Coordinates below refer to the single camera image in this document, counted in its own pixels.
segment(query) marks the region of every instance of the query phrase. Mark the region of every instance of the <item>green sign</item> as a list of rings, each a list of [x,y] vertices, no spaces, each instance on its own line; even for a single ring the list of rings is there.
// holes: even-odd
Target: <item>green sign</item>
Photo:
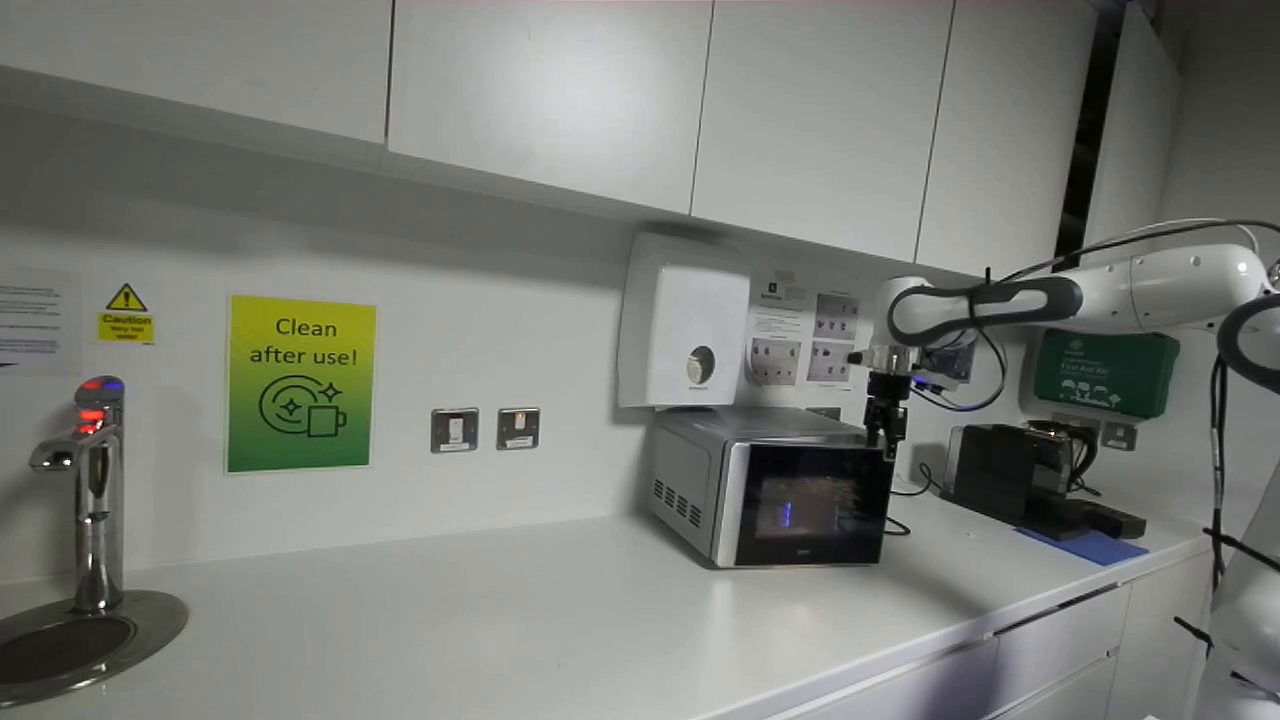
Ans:
[[[231,299],[228,470],[369,465],[373,304]]]

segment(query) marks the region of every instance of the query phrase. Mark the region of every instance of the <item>cabinet door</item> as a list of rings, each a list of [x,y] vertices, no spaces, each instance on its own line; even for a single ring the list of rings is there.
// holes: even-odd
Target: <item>cabinet door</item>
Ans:
[[[1129,589],[1112,720],[1183,720],[1197,703],[1203,645],[1177,625],[1212,625],[1207,552]]]
[[[400,0],[392,151],[690,212],[712,0]]]
[[[0,0],[0,65],[384,145],[392,0]]]
[[[717,0],[693,215],[912,259],[954,0]]]
[[[996,711],[992,720],[1092,720],[1092,717],[1107,717],[1107,697],[1112,697],[1112,682],[1115,682],[1115,655],[1092,665],[1090,672],[1033,697],[1020,700],[1006,711]]]
[[[1156,30],[1129,6],[1095,155],[1083,243],[1161,221],[1179,71]]]
[[[869,683],[844,688],[817,703],[782,711],[787,720],[932,720],[932,717],[986,717],[992,697],[992,645],[957,650]]]
[[[1049,259],[1064,212],[1092,0],[957,0],[919,265]]]

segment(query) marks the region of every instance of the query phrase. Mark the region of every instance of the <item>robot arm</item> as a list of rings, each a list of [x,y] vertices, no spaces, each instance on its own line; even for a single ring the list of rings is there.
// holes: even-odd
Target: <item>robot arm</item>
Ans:
[[[1152,334],[1227,316],[1268,294],[1268,267],[1258,253],[1242,243],[1197,243],[1035,279],[978,287],[916,284],[896,294],[885,325],[904,348],[929,348],[978,325]]]
[[[1073,334],[1156,334],[1187,322],[1227,316],[1224,361],[1280,392],[1280,297],[1268,267],[1242,243],[1193,243],[1131,255],[1122,265],[1049,274],[1033,279],[980,279],[973,287],[932,287],[919,277],[876,294],[874,316],[885,325],[869,348],[869,438],[891,460],[904,433],[902,405],[912,392],[919,348],[954,345],[963,329],[1024,325]]]

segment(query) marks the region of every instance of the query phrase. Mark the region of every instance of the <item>wall-mounted dispenser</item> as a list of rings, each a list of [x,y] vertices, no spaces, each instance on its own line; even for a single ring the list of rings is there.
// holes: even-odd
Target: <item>wall-mounted dispenser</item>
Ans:
[[[622,322],[622,408],[733,405],[751,277],[702,242],[641,233]]]

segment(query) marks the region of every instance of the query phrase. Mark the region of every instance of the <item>white countertop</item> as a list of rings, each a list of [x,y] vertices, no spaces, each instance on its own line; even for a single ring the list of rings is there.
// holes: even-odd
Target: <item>white countertop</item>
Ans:
[[[858,570],[709,573],[622,516],[152,573],[132,589],[186,596],[186,635],[12,720],[759,717],[1203,552],[1152,524],[1095,570],[935,495],[891,516],[912,538]]]

